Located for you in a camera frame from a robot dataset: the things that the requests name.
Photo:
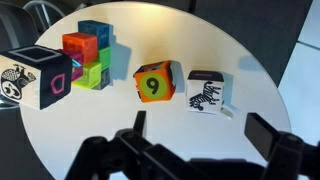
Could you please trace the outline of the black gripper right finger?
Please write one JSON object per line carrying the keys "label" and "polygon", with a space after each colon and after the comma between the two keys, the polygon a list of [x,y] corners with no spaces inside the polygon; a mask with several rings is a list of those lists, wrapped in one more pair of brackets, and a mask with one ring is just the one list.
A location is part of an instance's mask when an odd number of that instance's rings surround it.
{"label": "black gripper right finger", "polygon": [[257,113],[248,113],[245,136],[267,161],[261,180],[320,180],[320,147],[300,137],[278,131]]}

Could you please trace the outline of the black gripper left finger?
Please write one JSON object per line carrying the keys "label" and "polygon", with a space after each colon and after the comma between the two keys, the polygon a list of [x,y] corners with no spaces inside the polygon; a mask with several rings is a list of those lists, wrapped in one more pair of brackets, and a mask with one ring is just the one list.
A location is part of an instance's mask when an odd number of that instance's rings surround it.
{"label": "black gripper left finger", "polygon": [[148,154],[154,145],[145,139],[146,112],[138,111],[132,128],[119,130],[116,135],[118,152],[125,157],[138,157]]}

